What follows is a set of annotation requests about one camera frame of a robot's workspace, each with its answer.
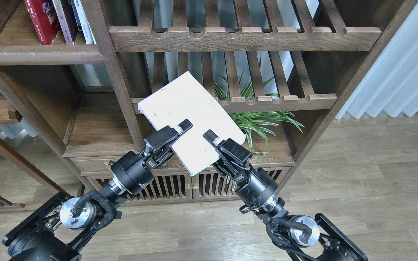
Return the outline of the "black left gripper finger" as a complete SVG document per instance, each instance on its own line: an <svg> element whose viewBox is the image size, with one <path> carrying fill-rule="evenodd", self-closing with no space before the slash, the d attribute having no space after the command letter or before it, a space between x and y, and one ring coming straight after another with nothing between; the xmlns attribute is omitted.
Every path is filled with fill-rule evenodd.
<svg viewBox="0 0 418 261"><path fill-rule="evenodd" d="M170 158L175 154L171 149L171 145L192 127L191 121L186 119L177 125L176 129L165 126L144 139L146 147L143 150L143 156L146 159L146 163L169 162Z"/></svg>

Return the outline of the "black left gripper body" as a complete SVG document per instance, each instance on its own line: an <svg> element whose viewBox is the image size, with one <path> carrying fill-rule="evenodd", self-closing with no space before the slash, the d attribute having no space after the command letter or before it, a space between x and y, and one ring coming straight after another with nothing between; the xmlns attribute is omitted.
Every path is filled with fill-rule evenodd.
<svg viewBox="0 0 418 261"><path fill-rule="evenodd" d="M138 195L154 180L154 176L144 163L144 157L134 152L126 153L116 162L109 161L113 173L113 178L109 181L111 191L117 195L122 195L124 192Z"/></svg>

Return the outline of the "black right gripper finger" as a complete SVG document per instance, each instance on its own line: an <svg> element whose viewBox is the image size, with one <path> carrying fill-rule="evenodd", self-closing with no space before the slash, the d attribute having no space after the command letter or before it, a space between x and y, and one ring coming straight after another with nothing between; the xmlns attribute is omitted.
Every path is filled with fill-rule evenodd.
<svg viewBox="0 0 418 261"><path fill-rule="evenodd" d="M252 153L242 147L242 145L228 138L222 140L212 130L208 130L203 135L220 158L212 164L221 177L246 178L253 173L253 167L250 164Z"/></svg>

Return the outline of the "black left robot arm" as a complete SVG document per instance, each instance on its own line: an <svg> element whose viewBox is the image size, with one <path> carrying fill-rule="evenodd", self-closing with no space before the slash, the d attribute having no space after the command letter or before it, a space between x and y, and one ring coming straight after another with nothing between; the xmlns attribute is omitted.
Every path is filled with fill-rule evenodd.
<svg viewBox="0 0 418 261"><path fill-rule="evenodd" d="M119 219L118 208L154 180L151 170L174 155L171 145L192 127L189 120L165 126L144 139L145 148L111 161L112 178L80 197L59 192L2 239L12 261L79 261L98 232Z"/></svg>

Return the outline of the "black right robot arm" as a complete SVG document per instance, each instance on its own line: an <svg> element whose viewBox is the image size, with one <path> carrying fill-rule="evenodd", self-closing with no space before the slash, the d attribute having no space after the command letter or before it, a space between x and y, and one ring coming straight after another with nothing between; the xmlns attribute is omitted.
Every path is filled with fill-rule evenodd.
<svg viewBox="0 0 418 261"><path fill-rule="evenodd" d="M289 215L277 197L277 183L262 168L250 164L252 154L232 139L222 140L212 130L204 135L219 154L213 166L237 185L244 202L239 211L253 212L263 221L272 243L294 261L366 261L367 256L325 215Z"/></svg>

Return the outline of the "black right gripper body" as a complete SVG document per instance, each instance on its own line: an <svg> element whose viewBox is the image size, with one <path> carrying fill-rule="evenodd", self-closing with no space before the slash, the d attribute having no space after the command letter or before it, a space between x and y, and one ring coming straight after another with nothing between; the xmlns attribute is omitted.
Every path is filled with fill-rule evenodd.
<svg viewBox="0 0 418 261"><path fill-rule="evenodd" d="M238 188L235 193L245 203L239 208L242 214L253 211L255 214L278 214L279 199L275 192L278 188L277 182L270 177L262 168L254 170L243 167L235 167L236 174L233 175Z"/></svg>

